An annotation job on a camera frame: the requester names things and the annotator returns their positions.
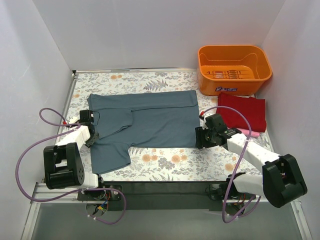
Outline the blue-grey t-shirt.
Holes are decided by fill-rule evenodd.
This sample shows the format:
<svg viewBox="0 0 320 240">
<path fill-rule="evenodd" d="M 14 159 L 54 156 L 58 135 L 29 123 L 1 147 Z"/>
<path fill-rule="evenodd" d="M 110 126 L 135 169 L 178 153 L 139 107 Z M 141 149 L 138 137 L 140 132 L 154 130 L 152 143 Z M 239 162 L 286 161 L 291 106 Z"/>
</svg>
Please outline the blue-grey t-shirt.
<svg viewBox="0 0 320 240">
<path fill-rule="evenodd" d="M 131 163 L 129 148 L 194 148 L 200 126 L 195 90 L 122 95 L 90 94 L 98 140 L 91 169 L 105 174 Z"/>
</svg>

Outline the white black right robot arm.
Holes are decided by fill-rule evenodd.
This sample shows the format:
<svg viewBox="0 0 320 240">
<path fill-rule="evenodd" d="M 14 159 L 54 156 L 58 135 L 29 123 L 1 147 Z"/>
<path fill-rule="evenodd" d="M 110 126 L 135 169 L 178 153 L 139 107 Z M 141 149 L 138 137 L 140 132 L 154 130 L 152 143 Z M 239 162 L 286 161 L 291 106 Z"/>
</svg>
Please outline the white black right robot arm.
<svg viewBox="0 0 320 240">
<path fill-rule="evenodd" d="M 291 154 L 279 155 L 251 142 L 237 128 L 227 128 L 220 114 L 204 117 L 203 125 L 195 129 L 198 149 L 216 146 L 238 154 L 252 164 L 261 174 L 236 172 L 229 175 L 226 187 L 228 197 L 250 194 L 264 197 L 276 208 L 298 199 L 308 192 L 298 162 Z"/>
</svg>

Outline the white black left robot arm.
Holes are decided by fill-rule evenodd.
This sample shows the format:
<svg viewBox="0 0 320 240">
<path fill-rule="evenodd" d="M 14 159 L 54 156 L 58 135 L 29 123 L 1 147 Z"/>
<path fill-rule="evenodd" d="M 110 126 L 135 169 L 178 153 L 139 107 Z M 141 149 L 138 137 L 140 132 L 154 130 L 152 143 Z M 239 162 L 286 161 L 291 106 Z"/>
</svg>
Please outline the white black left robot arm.
<svg viewBox="0 0 320 240">
<path fill-rule="evenodd" d="M 68 133 L 56 145 L 43 150 L 45 183 L 48 189 L 95 189 L 102 186 L 99 174 L 85 171 L 80 150 L 90 148 L 99 139 L 95 129 L 94 112 L 81 110 L 79 117 L 71 119 L 73 132 Z"/>
</svg>

